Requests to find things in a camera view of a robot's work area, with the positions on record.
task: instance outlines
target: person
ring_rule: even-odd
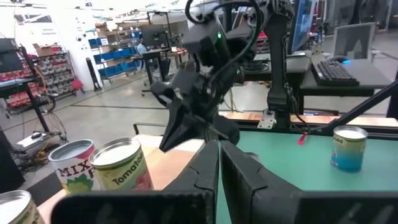
[[[137,51],[140,55],[147,52],[147,47],[144,45],[144,38],[142,38],[142,34],[139,35],[139,45],[137,46]]]
[[[142,38],[142,34],[139,35],[139,44],[137,46],[137,51],[140,55],[142,55],[143,53],[147,52],[147,47],[144,45],[144,38]],[[140,66],[140,70],[144,69],[145,63],[144,63],[144,59],[141,60],[141,66]]]

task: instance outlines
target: yellow can label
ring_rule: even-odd
[[[139,151],[132,159],[114,167],[94,167],[102,190],[151,189],[148,167],[144,153]]]
[[[45,224],[43,218],[40,216],[36,205],[30,201],[26,211],[22,212],[18,219],[12,224]]]
[[[365,151],[365,145],[366,145],[365,140],[350,141],[348,139],[342,138],[339,135],[335,134],[333,136],[333,141],[335,142],[335,145],[340,149],[353,151],[353,152],[364,152]]]

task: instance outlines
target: can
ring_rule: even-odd
[[[121,138],[97,148],[90,164],[101,190],[153,189],[141,144]]]
[[[367,138],[368,133],[362,128],[354,126],[335,128],[331,164],[343,170],[360,170]]]
[[[25,190],[15,190],[0,194],[1,223],[45,224],[32,196]]]
[[[88,162],[94,149],[92,140],[83,139],[64,144],[49,154],[49,161],[67,194],[100,190],[100,184]]]

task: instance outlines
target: black keyboard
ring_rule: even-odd
[[[317,73],[313,74],[321,86],[358,86],[359,81],[350,75],[342,64],[333,61],[322,61],[318,64]]]

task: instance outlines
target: green tabletop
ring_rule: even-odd
[[[398,190],[398,141],[368,139],[361,171],[347,173],[330,165],[332,137],[307,136],[301,146],[300,136],[241,131],[238,147],[302,190]],[[217,223],[231,223],[221,178],[218,185]]]

